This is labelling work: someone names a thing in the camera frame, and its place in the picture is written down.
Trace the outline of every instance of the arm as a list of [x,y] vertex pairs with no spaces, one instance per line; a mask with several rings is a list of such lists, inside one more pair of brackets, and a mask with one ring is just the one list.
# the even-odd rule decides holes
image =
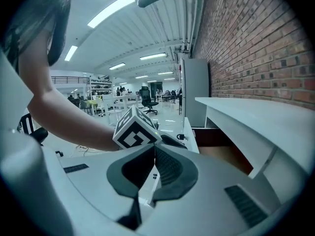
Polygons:
[[19,57],[19,73],[33,92],[28,105],[32,117],[45,129],[69,142],[115,151],[114,129],[98,123],[74,106],[54,87],[49,74],[47,43],[49,32],[43,30]]

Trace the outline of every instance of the railing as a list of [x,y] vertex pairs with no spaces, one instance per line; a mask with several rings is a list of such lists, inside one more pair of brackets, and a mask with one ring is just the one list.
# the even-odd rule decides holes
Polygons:
[[51,77],[54,84],[66,84],[66,83],[88,83],[89,78],[86,77],[69,77],[69,76],[52,76]]

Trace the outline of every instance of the floor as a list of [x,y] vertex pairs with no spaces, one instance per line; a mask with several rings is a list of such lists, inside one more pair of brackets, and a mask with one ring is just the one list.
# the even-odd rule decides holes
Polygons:
[[[176,138],[177,134],[183,132],[183,118],[179,115],[179,104],[178,101],[174,104],[171,102],[159,102],[157,106],[154,107],[155,110],[158,110],[158,114],[148,113],[148,116],[151,118],[152,122],[159,123],[159,131],[168,133],[169,135]],[[108,125],[108,119],[106,117],[94,117],[100,123]],[[114,116],[110,116],[110,122],[115,121]],[[77,156],[88,156],[99,153],[98,150],[89,148],[86,153],[84,153],[87,148],[77,147],[77,144],[67,142],[59,137],[49,133],[48,137],[43,142],[44,146],[52,148],[54,151],[63,152],[64,157],[77,157]]]

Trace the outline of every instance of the red brick wall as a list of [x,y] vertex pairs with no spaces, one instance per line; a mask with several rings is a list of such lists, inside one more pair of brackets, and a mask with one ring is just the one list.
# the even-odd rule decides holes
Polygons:
[[311,49],[284,0],[205,0],[193,55],[210,63],[212,97],[315,109]]

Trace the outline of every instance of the fluorescent light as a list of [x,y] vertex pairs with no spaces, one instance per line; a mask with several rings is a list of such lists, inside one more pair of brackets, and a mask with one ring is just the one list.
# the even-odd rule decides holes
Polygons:
[[162,75],[162,74],[170,74],[170,73],[173,73],[173,72],[158,73],[158,75]]
[[110,15],[124,8],[125,6],[135,2],[135,0],[117,0],[113,2],[111,5],[107,6],[100,13],[98,13],[89,23],[88,26],[95,28],[98,24],[100,24],[103,20],[108,18]]
[[140,58],[141,60],[146,60],[146,59],[154,59],[154,58],[159,58],[159,57],[165,57],[166,53],[160,53],[160,54],[154,54],[146,57]]
[[147,77],[148,75],[145,75],[145,76],[140,76],[140,77],[136,77],[136,79],[141,79],[141,78],[145,78]]
[[109,70],[114,70],[114,69],[117,69],[117,68],[122,67],[122,66],[124,66],[124,65],[126,65],[126,64],[125,64],[125,63],[121,63],[121,64],[119,64],[119,65],[115,65],[115,66],[113,66],[113,67],[110,67]]
[[70,48],[70,50],[69,50],[69,52],[68,52],[68,54],[67,54],[67,56],[65,56],[65,61],[69,61],[70,59],[71,59],[71,57],[72,57],[72,55],[74,54],[74,52],[76,51],[78,49],[78,47],[77,46],[71,46],[71,48]]

